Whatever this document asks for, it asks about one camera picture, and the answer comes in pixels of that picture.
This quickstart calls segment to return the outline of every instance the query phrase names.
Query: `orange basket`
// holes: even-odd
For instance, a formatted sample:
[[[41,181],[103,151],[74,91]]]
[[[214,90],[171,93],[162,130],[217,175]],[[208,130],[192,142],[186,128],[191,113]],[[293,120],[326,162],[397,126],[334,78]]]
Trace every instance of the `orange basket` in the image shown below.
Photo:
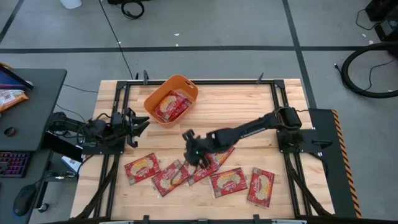
[[[180,114],[178,118],[175,118],[170,122],[164,122],[155,114],[155,108],[172,90],[183,93],[192,102],[192,104],[182,114]],[[145,100],[144,108],[160,125],[165,128],[171,128],[192,109],[198,98],[198,92],[198,87],[189,79],[185,78],[183,75],[173,75]]]

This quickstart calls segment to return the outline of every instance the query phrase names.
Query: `food package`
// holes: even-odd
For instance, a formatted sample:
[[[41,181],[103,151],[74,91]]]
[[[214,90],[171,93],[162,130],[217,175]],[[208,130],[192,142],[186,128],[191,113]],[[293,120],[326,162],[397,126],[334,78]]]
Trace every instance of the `food package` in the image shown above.
[[[162,172],[154,176],[152,178],[152,183],[160,196],[164,197],[188,177],[187,166],[183,166],[179,160],[176,160]]]
[[[130,185],[160,172],[159,162],[154,153],[124,165]]]
[[[268,208],[271,201],[274,177],[275,174],[271,172],[254,168],[248,201],[259,207]]]
[[[220,168],[220,165],[218,165],[218,163],[214,161],[214,157],[212,155],[208,156],[208,161],[209,161],[209,166],[206,169],[199,168],[193,173],[192,176],[190,176],[190,178],[188,179],[189,186],[192,186],[194,183],[216,172]]]
[[[0,112],[28,99],[23,90],[0,90]]]
[[[210,185],[215,198],[248,188],[242,168],[211,175]]]
[[[217,152],[217,153],[213,153],[211,156],[213,156],[214,161],[219,165],[223,165],[224,162],[227,160],[227,158],[229,157],[229,155],[232,154],[232,152],[234,151],[235,147],[231,146],[227,151],[225,152]]]
[[[182,93],[170,91],[156,106],[155,114],[164,122],[170,122],[184,112],[192,102]]]

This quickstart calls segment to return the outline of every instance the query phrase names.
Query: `floor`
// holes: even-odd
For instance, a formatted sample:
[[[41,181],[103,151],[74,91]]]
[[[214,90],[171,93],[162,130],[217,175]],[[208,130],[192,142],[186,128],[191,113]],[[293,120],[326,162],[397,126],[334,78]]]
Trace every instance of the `floor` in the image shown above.
[[[66,84],[97,90],[101,80],[129,79],[118,44],[98,1],[66,10],[59,1],[0,2],[0,61],[16,68],[65,68]],[[355,47],[379,42],[373,30],[355,25],[369,0],[151,0],[136,21],[103,1],[132,73],[151,79],[301,78],[311,108],[339,112],[364,218],[398,220],[398,98],[362,98],[341,84],[341,65]],[[359,23],[372,26],[367,15]],[[356,60],[352,79],[366,88],[369,69],[391,60],[371,52]],[[375,69],[375,91],[396,90],[395,61]],[[58,104],[85,119],[96,95],[64,87]],[[71,118],[79,119],[68,113]],[[30,223],[66,220],[76,184],[50,184],[49,212]]]

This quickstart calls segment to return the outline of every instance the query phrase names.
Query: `bag of chips on desk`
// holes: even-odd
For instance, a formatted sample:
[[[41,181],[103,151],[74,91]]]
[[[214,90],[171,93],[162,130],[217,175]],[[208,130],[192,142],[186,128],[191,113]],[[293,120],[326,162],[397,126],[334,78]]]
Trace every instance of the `bag of chips on desk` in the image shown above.
[[[0,90],[0,112],[28,99],[23,90]]]

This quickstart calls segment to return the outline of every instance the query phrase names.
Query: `wooden table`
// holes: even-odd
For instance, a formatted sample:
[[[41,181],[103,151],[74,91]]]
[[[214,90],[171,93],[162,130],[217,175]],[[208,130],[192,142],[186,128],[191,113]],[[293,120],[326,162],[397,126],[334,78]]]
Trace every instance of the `wooden table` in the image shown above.
[[[307,109],[307,103],[299,79],[286,79],[285,88],[289,105],[296,110]],[[99,88],[94,117],[100,113],[111,114],[117,81],[102,81]],[[151,118],[151,124],[138,138],[139,147],[126,145],[125,153],[119,161],[118,177],[113,202],[112,220],[142,220],[150,215],[151,220],[196,220],[206,219],[252,219],[253,214],[260,218],[293,218],[289,185],[283,155],[279,152],[275,130],[264,131],[240,140],[236,149],[218,172],[241,167],[251,180],[253,167],[275,174],[271,205],[268,209],[247,203],[248,190],[242,190],[214,199],[208,179],[202,179],[189,186],[177,187],[164,198],[158,198],[151,187],[150,179],[132,186],[126,178],[124,165],[152,152],[160,159],[162,169],[174,160],[184,161],[185,141],[181,134],[193,129],[195,134],[205,135],[214,129],[234,127],[254,120],[274,109],[270,85],[199,85],[199,96],[194,109],[178,125],[165,129]],[[149,116],[144,109],[144,100],[157,86],[134,86],[130,90],[129,107],[137,116]],[[299,113],[302,129],[312,127],[307,111]],[[333,213],[333,205],[321,161],[301,154],[307,187],[323,207]],[[76,189],[71,217],[78,215],[90,201],[100,178],[103,156],[93,156],[81,168],[81,176]],[[303,200],[297,189],[300,211],[304,214]],[[104,215],[107,193],[103,197],[101,214]]]

